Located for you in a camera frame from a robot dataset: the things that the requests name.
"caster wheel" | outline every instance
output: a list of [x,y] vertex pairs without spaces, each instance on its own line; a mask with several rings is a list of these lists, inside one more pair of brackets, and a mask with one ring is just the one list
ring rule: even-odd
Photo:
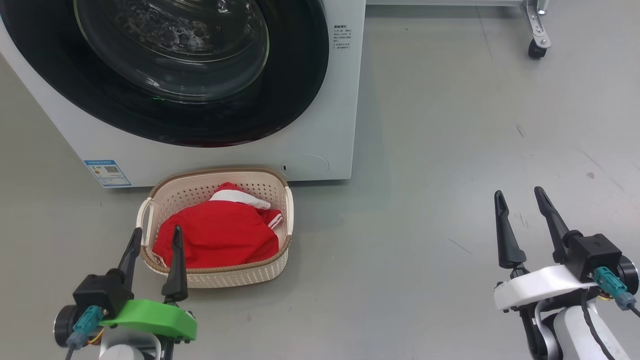
[[547,54],[547,50],[543,49],[542,47],[539,47],[536,44],[535,40],[531,40],[531,43],[529,44],[529,57],[532,59],[540,59],[540,58],[544,58],[545,55]]

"blue and white sticker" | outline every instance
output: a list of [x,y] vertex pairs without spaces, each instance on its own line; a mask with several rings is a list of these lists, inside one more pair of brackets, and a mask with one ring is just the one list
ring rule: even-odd
[[105,188],[131,186],[127,177],[113,160],[85,160],[84,163]]

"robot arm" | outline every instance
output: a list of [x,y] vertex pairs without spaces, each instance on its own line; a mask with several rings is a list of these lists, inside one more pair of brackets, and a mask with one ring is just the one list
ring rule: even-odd
[[569,231],[545,191],[537,187],[534,192],[558,265],[535,272],[524,267],[527,258],[513,234],[509,209],[502,192],[496,192],[499,265],[511,269],[511,280],[494,289],[496,307],[520,315],[535,360],[628,359],[592,300],[612,297],[621,309],[636,312],[631,294],[640,277],[635,265],[604,235]]
[[189,296],[182,229],[174,230],[163,303],[134,300],[132,277],[141,239],[137,228],[118,268],[89,275],[74,292],[76,304],[56,317],[54,337],[60,347],[69,348],[67,360],[88,345],[100,345],[100,360],[171,360],[174,344],[196,339],[195,318],[177,305]]

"black cable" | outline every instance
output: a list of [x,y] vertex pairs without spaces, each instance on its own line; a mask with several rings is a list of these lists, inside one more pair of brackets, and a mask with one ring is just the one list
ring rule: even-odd
[[631,309],[631,311],[640,318],[640,310],[638,310],[634,305],[629,305],[629,309]]
[[69,345],[69,352],[67,352],[67,357],[65,358],[65,360],[71,360],[71,356],[74,354],[75,349],[76,349],[75,344]]
[[613,356],[611,355],[611,353],[609,352],[609,349],[604,345],[604,343],[602,342],[602,340],[598,336],[598,333],[596,332],[596,328],[593,327],[593,322],[591,322],[591,315],[589,314],[589,309],[587,309],[587,294],[589,294],[589,288],[586,288],[584,290],[584,292],[582,293],[582,298],[581,298],[582,313],[584,313],[584,321],[587,323],[587,326],[589,327],[589,331],[591,331],[591,335],[593,336],[593,339],[598,343],[598,345],[602,349],[602,352],[604,353],[604,356],[608,360],[615,360],[613,358]]

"yellow wire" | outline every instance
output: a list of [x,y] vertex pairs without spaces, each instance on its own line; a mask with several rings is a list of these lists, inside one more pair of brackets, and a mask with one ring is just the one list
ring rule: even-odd
[[104,328],[102,328],[102,330],[100,330],[98,335],[96,335],[95,338],[93,338],[93,340],[89,341],[89,344],[93,345],[93,344],[96,343],[96,341],[100,340],[102,338],[102,333],[103,332],[104,332]]

